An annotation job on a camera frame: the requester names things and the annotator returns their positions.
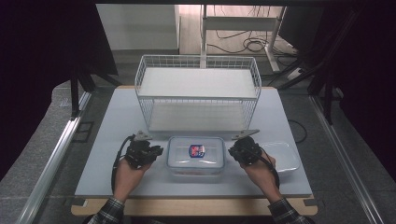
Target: dark curtain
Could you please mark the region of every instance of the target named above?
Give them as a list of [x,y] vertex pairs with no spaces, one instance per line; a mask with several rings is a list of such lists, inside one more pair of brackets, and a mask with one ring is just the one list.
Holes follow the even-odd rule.
[[396,7],[369,1],[336,55],[346,116],[396,180]]
[[92,1],[0,3],[1,178],[73,71],[117,74]]

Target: person's right hand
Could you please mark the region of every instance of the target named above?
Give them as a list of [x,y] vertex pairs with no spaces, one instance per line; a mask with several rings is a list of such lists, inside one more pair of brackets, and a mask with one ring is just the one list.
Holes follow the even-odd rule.
[[149,169],[150,164],[140,168],[131,167],[127,160],[122,159],[119,162],[119,168],[116,173],[116,183],[114,188],[114,198],[125,203],[129,194],[134,190],[143,178],[144,173]]
[[[264,152],[262,153],[262,157],[270,161],[274,167],[276,166],[275,158],[269,155],[267,157],[267,154]],[[275,177],[264,162],[256,161],[251,165],[240,163],[240,166],[245,170],[250,180],[262,190],[262,193],[270,203],[275,203],[282,199],[282,195],[276,186]]]

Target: white wire rack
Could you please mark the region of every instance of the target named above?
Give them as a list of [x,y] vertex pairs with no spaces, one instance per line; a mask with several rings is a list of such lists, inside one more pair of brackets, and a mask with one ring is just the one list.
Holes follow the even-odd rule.
[[262,81],[252,57],[144,55],[137,99],[150,132],[247,129]]

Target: gray floor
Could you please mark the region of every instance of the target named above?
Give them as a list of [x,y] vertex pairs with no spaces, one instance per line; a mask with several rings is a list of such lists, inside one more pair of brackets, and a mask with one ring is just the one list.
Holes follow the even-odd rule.
[[[125,85],[134,84],[134,74],[143,53],[175,54],[172,51],[117,51],[114,52],[120,76],[116,79]],[[270,74],[268,62],[263,57],[257,58],[259,70],[262,74]],[[83,122],[93,122],[92,133],[85,143],[73,142],[67,150],[55,179],[49,189],[47,197],[40,207],[35,223],[81,223],[84,217],[75,217],[70,213],[70,204],[74,198],[79,177],[87,160],[95,134],[97,133],[106,106],[110,100],[114,87],[96,76],[93,76],[97,90],[92,93],[87,114]],[[279,78],[276,83],[286,80]],[[349,180],[338,160],[331,142],[327,137],[318,116],[306,94],[306,80],[298,85],[281,91],[285,112],[288,119],[302,123],[307,129],[308,136],[297,144],[308,180],[318,201],[318,213],[313,216],[317,223],[370,223],[365,215],[359,199],[351,187]],[[70,118],[70,105],[61,106],[65,99],[70,99],[70,88],[64,83],[54,89],[52,104],[46,117],[43,118],[35,134],[22,152],[21,156],[0,182],[0,223],[14,223],[30,196],[30,192],[43,168],[51,151],[55,148],[62,134],[66,122]],[[354,128],[345,118],[338,102],[332,105],[333,127],[344,144],[356,170],[370,191],[385,223],[396,223],[396,184],[389,177],[386,170],[375,157],[374,153],[364,143]],[[290,124],[296,140],[304,133],[298,125]],[[76,134],[75,139],[83,139],[84,133]],[[222,218],[217,223],[235,223],[238,218]],[[258,223],[265,219],[254,219],[250,223]],[[167,219],[177,223],[180,219]]]

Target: white shelf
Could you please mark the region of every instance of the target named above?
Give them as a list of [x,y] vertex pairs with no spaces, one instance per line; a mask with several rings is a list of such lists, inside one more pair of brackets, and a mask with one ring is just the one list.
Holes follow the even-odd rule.
[[242,105],[154,103],[148,130],[239,132],[244,127]]
[[149,67],[140,97],[257,99],[250,70]]

